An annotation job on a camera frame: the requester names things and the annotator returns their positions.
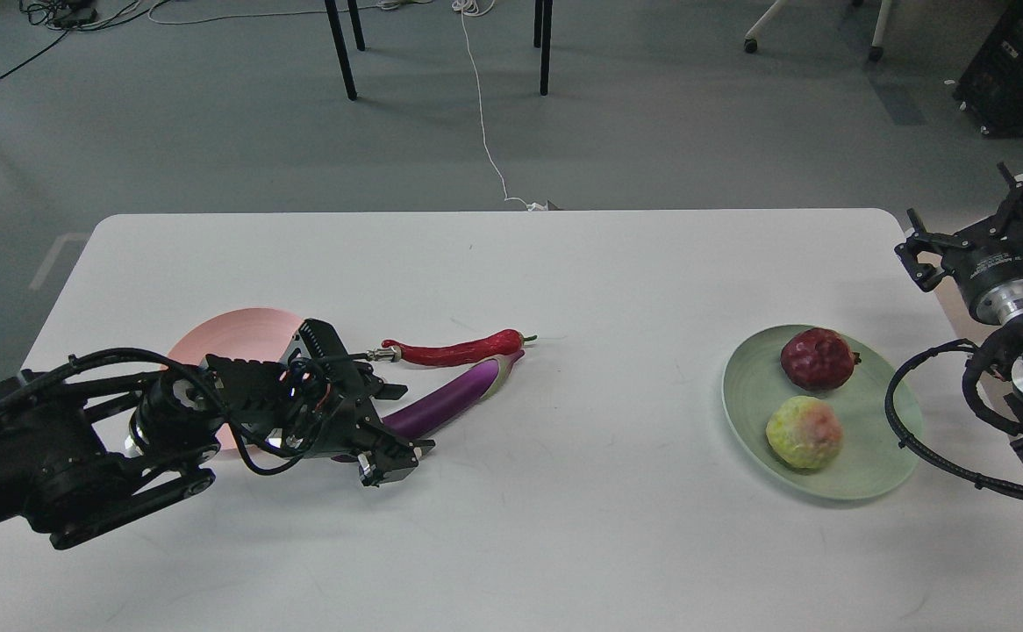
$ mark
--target plastic fruit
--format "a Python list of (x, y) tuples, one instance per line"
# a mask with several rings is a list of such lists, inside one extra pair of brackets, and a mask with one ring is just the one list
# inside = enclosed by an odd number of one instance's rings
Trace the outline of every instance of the plastic fruit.
[(825, 401), (798, 395), (768, 417), (765, 439), (790, 467), (817, 470), (843, 449), (843, 424)]
[(792, 336), (781, 350), (781, 368), (792, 383), (808, 393), (834, 391), (843, 386), (859, 363), (843, 336), (812, 327)]

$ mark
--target pomegranate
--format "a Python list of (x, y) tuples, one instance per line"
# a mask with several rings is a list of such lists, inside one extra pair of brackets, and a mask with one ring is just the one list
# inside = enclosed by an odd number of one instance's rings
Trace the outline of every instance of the pomegranate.
[(781, 350), (781, 368), (792, 383), (809, 393), (834, 391), (851, 377), (859, 355), (843, 336), (812, 327), (792, 336)]

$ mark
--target white table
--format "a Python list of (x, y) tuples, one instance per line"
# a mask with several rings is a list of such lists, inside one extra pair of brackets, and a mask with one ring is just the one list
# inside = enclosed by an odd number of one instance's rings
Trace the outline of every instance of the white table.
[[(28, 367), (164, 352), (250, 306), (357, 350), (540, 341), (402, 483), (216, 461), (210, 491), (71, 551), (1, 524), (0, 629), (1023, 629), (1023, 503), (924, 463), (869, 503), (809, 499), (725, 423), (721, 371), (754, 331), (834, 327), (896, 365), (953, 337), (901, 238), (876, 209), (112, 217)], [(926, 441), (1023, 481), (962, 362), (911, 377)], [(453, 370), (376, 372), (420, 395)]]

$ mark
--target power cord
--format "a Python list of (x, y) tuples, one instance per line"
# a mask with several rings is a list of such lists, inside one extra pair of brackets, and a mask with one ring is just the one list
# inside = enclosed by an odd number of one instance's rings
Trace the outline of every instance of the power cord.
[(492, 4), (488, 5), (487, 9), (483, 11), (480, 10), (477, 0), (453, 0), (453, 10), (460, 13), (460, 31), (464, 33), (464, 49), (469, 52), (469, 61), (472, 61), (472, 73), (477, 78), (477, 108), (480, 111), (480, 141), (484, 144), (484, 154), (488, 155), (488, 165), (492, 165), (492, 169), (495, 170), (496, 176), (499, 176), (500, 187), (503, 188), (503, 200), (508, 202), (511, 200), (519, 201), (524, 206), (525, 211), (545, 211), (546, 206), (540, 205), (538, 202), (527, 204), (523, 197), (517, 197), (514, 195), (508, 195), (508, 184), (507, 180), (503, 177), (503, 172), (500, 172), (500, 168), (496, 167), (496, 161), (492, 159), (492, 151), (488, 148), (488, 131), (484, 128), (484, 93), (480, 89), (480, 71), (477, 69), (477, 57), (473, 56), (472, 53), (472, 42), (469, 40), (469, 29), (464, 26), (464, 17), (479, 17), (492, 10), (495, 7), (496, 0), (492, 0)]
[(492, 10), (495, 7), (496, 0), (492, 0), (492, 4), (488, 5), (487, 9), (484, 11), (480, 10), (480, 4), (477, 0), (453, 0), (453, 10), (459, 12), (461, 15), (468, 15), (470, 17), (479, 17)]
[[(310, 9), (305, 11), (280, 11), (280, 12), (270, 12), (270, 13), (231, 13), (231, 15), (216, 15), (212, 17), (201, 17), (198, 20), (178, 20), (178, 21), (166, 21), (159, 20), (153, 16), (153, 11), (158, 10), (163, 5), (171, 3), (172, 0), (158, 0), (158, 3), (151, 5), (149, 11), (145, 14), (149, 16), (149, 20), (159, 25), (166, 26), (185, 26), (191, 24), (208, 24), (218, 20), (230, 20), (235, 19), (235, 17), (276, 17), (283, 15), (317, 15), (317, 13), (325, 13), (327, 11), (323, 9)], [(394, 11), (396, 9), (402, 8), (406, 4), (429, 4), (433, 0), (379, 0), (375, 4), (368, 4), (366, 7), (356, 7), (360, 11), (364, 9), (382, 9), (384, 11)], [(338, 12), (347, 13), (348, 9), (338, 9)]]
[(52, 41), (51, 44), (47, 44), (46, 47), (42, 49), (42, 51), (39, 51), (38, 53), (35, 53), (31, 57), (29, 57), (29, 59), (24, 59), (19, 64), (15, 65), (13, 69), (9, 70), (9, 72), (4, 73), (0, 77), (0, 81), (3, 78), (6, 78), (9, 75), (11, 75), (11, 73), (18, 72), (19, 69), (21, 69), (24, 66), (27, 66), (27, 64), (29, 64), (29, 61), (31, 61), (32, 59), (37, 59), (37, 57), (39, 57), (40, 55), (42, 55), (42, 53), (46, 53), (47, 51), (50, 51), (50, 49), (52, 47), (54, 47), (55, 44), (58, 44), (60, 41), (62, 41), (64, 39), (64, 37), (66, 37), (68, 35), (70, 35), (70, 33), (71, 33), (70, 31), (64, 31), (62, 33), (62, 35), (60, 35), (57, 39), (55, 39), (55, 41)]

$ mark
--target white cable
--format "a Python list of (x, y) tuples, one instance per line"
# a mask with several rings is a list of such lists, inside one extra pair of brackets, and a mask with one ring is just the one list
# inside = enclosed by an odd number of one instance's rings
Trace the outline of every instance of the white cable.
[(487, 9), (481, 11), (480, 4), (477, 3), (477, 0), (453, 0), (452, 4), (454, 11), (459, 12), (461, 15), (469, 15), (470, 17), (479, 17), (481, 15), (484, 15), (484, 13), (491, 11), (492, 7), (495, 7), (495, 5), (496, 5), (496, 0), (492, 0), (492, 4), (489, 4)]
[[(453, 0), (454, 10), (456, 10), (456, 4), (462, 3), (462, 1), (464, 1), (464, 3), (473, 3), (473, 0)], [(492, 5), (495, 5), (495, 4), (496, 4), (496, 0), (492, 0)], [(519, 200), (520, 204), (522, 204), (524, 206), (524, 208), (527, 209), (527, 211), (532, 211), (533, 208), (539, 208), (539, 204), (528, 205), (527, 201), (525, 201), (523, 199), (523, 197), (508, 196), (508, 184), (507, 184), (507, 181), (503, 180), (503, 173), (500, 172), (500, 168), (496, 167), (496, 161), (492, 160), (492, 151), (489, 151), (489, 148), (488, 148), (488, 132), (486, 131), (486, 129), (484, 129), (484, 96), (481, 95), (481, 93), (480, 93), (480, 71), (477, 70), (477, 59), (476, 59), (476, 57), (472, 56), (472, 44), (469, 43), (469, 29), (465, 28), (465, 26), (464, 26), (464, 17), (471, 15), (471, 13), (465, 12), (464, 9), (460, 10), (459, 13), (460, 13), (460, 31), (464, 32), (464, 49), (469, 52), (469, 60), (472, 61), (472, 72), (473, 72), (473, 75), (477, 76), (477, 105), (480, 108), (480, 140), (481, 140), (481, 143), (484, 143), (484, 152), (486, 152), (486, 154), (488, 154), (488, 164), (492, 165), (492, 169), (495, 169), (496, 170), (496, 175), (500, 177), (500, 187), (503, 187), (503, 200), (506, 201), (506, 202), (507, 201), (511, 201), (511, 200)]]
[(434, 0), (379, 0), (375, 3), (375, 7), (383, 9), (384, 11), (394, 11), (405, 4), (429, 4)]

